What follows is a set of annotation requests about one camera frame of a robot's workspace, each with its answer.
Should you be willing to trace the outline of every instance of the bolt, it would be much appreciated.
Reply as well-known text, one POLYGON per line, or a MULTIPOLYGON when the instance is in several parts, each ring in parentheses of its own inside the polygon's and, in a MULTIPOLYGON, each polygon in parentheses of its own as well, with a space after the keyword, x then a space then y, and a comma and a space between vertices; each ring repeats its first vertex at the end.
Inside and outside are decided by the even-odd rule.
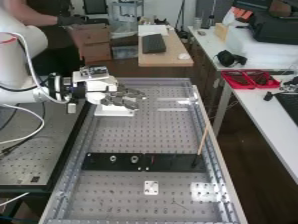
POLYGON ((111 156, 111 157, 110 157, 110 160, 111 160, 112 163, 115 163, 116 160, 118 160, 118 157, 116 157, 116 156, 111 156))

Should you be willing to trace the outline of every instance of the small white block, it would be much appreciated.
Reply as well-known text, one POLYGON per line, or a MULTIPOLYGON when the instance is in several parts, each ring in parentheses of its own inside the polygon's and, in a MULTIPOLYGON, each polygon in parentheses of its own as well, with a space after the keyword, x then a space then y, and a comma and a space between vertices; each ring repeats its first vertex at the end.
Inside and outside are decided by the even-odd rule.
POLYGON ((159 195, 159 181, 146 181, 144 183, 144 194, 159 195))

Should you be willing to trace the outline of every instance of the black bracket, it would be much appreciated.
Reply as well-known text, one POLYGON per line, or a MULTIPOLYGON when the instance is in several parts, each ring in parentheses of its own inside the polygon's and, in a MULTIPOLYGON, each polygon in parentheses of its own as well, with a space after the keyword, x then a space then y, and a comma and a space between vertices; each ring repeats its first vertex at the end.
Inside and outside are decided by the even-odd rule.
POLYGON ((87 153, 83 170, 205 172, 203 156, 197 154, 87 153))

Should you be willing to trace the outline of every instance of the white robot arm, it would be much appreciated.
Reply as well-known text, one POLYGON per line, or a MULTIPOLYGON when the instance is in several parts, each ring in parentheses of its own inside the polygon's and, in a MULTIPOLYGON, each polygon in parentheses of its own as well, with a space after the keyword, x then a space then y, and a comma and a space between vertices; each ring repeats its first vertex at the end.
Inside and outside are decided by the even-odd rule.
POLYGON ((51 74, 46 81, 39 79, 31 58, 47 46, 42 30, 22 24, 0 8, 0 104, 51 100, 68 104, 70 113, 75 113, 78 100, 84 98, 99 105, 96 115, 134 116, 136 98, 144 99, 146 94, 119 85, 107 67, 87 66, 74 72, 72 78, 51 74))

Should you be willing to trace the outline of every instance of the person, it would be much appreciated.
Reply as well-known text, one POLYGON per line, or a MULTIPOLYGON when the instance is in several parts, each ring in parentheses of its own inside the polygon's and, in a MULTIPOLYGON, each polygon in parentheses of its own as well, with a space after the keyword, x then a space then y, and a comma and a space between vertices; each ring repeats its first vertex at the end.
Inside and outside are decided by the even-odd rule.
POLYGON ((48 37, 48 49, 32 60, 36 73, 72 76, 80 69, 80 56, 64 27, 83 24, 84 20, 71 16, 71 0, 3 0, 3 6, 18 20, 38 26, 48 37))

